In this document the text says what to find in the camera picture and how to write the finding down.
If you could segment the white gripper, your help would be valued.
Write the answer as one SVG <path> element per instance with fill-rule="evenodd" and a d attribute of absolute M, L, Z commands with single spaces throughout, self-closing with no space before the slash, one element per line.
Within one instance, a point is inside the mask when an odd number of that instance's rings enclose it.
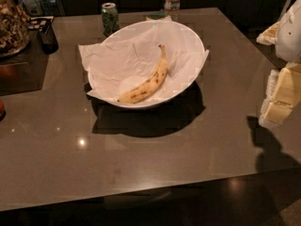
<path fill-rule="evenodd" d="M 272 70 L 268 76 L 259 125 L 271 129 L 281 125 L 301 102 L 301 0 L 260 33 L 256 42 L 276 44 L 277 57 L 288 62 L 280 72 Z"/>

